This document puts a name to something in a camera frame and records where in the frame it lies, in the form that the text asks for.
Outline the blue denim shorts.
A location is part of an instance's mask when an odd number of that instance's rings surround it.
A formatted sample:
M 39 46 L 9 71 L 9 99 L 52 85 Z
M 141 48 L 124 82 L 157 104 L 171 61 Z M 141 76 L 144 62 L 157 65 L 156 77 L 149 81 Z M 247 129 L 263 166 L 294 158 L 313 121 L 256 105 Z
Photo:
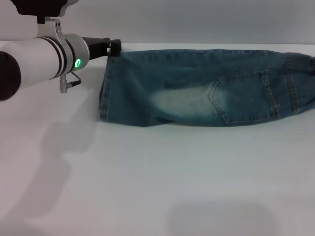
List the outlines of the blue denim shorts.
M 243 126 L 315 109 L 314 56 L 265 50 L 152 50 L 107 60 L 102 121 Z

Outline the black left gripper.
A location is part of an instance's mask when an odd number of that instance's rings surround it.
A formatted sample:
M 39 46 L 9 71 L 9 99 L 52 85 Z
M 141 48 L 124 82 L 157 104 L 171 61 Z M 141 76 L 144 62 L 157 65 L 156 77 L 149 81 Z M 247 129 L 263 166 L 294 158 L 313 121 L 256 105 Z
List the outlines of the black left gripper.
M 120 39 L 83 37 L 89 49 L 89 60 L 100 57 L 119 57 L 121 55 L 122 41 Z

